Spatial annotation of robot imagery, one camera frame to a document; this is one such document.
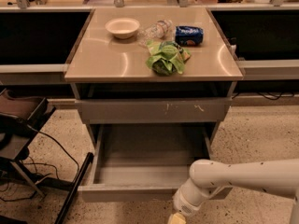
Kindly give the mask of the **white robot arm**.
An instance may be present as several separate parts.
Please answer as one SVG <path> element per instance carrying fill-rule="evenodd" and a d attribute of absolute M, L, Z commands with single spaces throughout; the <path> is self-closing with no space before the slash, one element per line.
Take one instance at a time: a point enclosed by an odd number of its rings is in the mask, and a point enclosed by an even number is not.
<path fill-rule="evenodd" d="M 173 196 L 175 213 L 167 224 L 186 224 L 201 204 L 223 189 L 238 187 L 293 200 L 290 224 L 299 224 L 299 160 L 259 161 L 225 164 L 198 160 L 189 170 L 189 178 Z"/>

